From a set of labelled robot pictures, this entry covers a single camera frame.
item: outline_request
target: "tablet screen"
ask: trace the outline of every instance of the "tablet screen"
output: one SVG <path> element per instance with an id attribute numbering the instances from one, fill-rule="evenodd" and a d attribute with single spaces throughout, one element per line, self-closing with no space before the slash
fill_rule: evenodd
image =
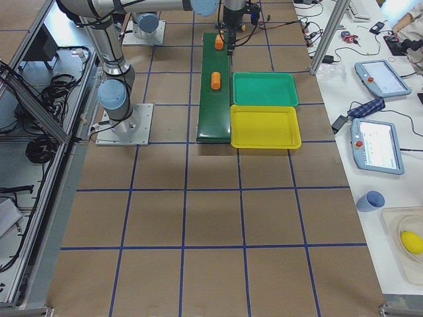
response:
<path id="1" fill-rule="evenodd" d="M 382 93 L 389 94 L 393 92 L 406 91 L 406 88 L 399 81 L 397 76 L 382 61 L 375 63 L 363 63 L 364 69 L 370 77 L 374 78 L 374 83 L 379 87 Z"/>
<path id="2" fill-rule="evenodd" d="M 365 162 L 369 166 L 399 169 L 390 125 L 360 122 L 363 136 Z"/>

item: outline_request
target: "conveyor belt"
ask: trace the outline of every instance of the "conveyor belt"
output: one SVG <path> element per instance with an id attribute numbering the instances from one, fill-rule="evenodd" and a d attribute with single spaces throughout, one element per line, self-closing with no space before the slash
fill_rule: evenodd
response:
<path id="1" fill-rule="evenodd" d="M 204 33 L 203 37 L 197 141 L 229 143 L 231 141 L 229 57 L 226 55 L 226 48 L 221 51 L 214 48 L 215 37 L 215 33 Z M 214 71 L 221 74 L 219 90 L 211 88 L 211 75 Z"/>

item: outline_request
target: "mounting plate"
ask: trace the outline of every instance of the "mounting plate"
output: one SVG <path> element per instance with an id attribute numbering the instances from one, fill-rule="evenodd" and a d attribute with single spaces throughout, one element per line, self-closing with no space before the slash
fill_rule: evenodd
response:
<path id="1" fill-rule="evenodd" d="M 133 29 L 134 22 L 129 21 L 126 30 Z M 151 37 L 148 38 L 137 38 L 133 33 L 125 34 L 123 41 L 124 46 L 162 46 L 165 38 L 165 27 L 166 21 L 159 21 L 159 26 Z"/>
<path id="2" fill-rule="evenodd" d="M 134 104 L 134 115 L 140 118 L 140 127 L 134 133 L 118 135 L 113 129 L 107 129 L 109 124 L 102 125 L 104 131 L 97 135 L 95 143 L 99 146 L 122 146 L 122 145 L 148 145 L 153 117 L 153 104 Z M 106 112 L 103 113 L 102 121 L 109 120 Z"/>

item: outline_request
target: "orange object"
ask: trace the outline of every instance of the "orange object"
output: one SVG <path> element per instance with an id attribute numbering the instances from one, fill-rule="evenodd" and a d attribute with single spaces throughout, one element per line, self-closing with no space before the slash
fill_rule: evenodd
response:
<path id="1" fill-rule="evenodd" d="M 216 35 L 216 39 L 214 40 L 214 48 L 218 51 L 223 49 L 223 35 Z"/>
<path id="2" fill-rule="evenodd" d="M 220 89 L 220 73 L 218 71 L 215 71 L 214 73 L 211 74 L 211 89 L 213 90 L 218 90 Z"/>

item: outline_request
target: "yellow ball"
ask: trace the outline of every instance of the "yellow ball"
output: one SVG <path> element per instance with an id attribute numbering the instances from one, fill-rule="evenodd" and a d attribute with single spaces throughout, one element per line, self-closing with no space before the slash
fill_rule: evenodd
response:
<path id="1" fill-rule="evenodd" d="M 402 231 L 401 242 L 410 253 L 421 254 L 423 252 L 423 240 L 414 232 Z"/>

